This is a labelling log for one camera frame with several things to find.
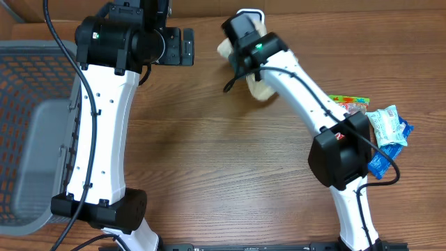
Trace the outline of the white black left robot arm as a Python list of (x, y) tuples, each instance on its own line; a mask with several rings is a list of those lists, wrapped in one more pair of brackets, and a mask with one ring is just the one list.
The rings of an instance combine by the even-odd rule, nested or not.
[(130, 108), (152, 65), (192, 66), (194, 32), (167, 26), (170, 1), (114, 1), (77, 27), (69, 56), (81, 81), (76, 159), (54, 215), (81, 220), (123, 250), (160, 250), (145, 220), (147, 195), (128, 188), (124, 152)]

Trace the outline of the light teal snack wrapper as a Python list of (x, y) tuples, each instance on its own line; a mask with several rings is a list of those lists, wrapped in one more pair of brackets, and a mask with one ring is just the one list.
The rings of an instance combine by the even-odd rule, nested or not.
[(407, 146), (408, 143), (403, 135), (404, 125), (399, 121), (397, 107), (390, 105), (385, 109), (377, 109), (375, 112), (366, 112), (379, 147), (391, 144)]

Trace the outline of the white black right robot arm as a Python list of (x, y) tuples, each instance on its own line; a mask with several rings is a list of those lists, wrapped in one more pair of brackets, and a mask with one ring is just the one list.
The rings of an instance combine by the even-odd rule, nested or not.
[(347, 250), (372, 250), (378, 233), (367, 199), (371, 160), (369, 122), (339, 106), (311, 79), (295, 54), (273, 32), (261, 36), (252, 19), (239, 13), (222, 24), (233, 47), (229, 60), (240, 79), (253, 74), (284, 98), (313, 139), (308, 163), (330, 189), (340, 222), (340, 242)]

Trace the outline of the green Haribo gummy bag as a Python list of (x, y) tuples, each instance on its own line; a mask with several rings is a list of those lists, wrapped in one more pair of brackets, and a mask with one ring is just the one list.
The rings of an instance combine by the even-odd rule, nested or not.
[(369, 98), (355, 96), (329, 95), (329, 97), (339, 106), (346, 109), (350, 114), (354, 114), (356, 112), (362, 112), (365, 114), (370, 102)]

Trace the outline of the beige nut snack pouch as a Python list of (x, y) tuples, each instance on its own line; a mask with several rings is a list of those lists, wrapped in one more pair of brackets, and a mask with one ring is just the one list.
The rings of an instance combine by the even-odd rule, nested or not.
[[(264, 23), (258, 20), (253, 20), (255, 29), (261, 36), (267, 34), (267, 29)], [(220, 56), (228, 59), (233, 53), (233, 45), (228, 38), (225, 38), (217, 47), (217, 52)], [(255, 74), (250, 74), (245, 77), (248, 88), (252, 96), (258, 101), (267, 101), (275, 94), (275, 90), (268, 86), (263, 80), (256, 81)]]

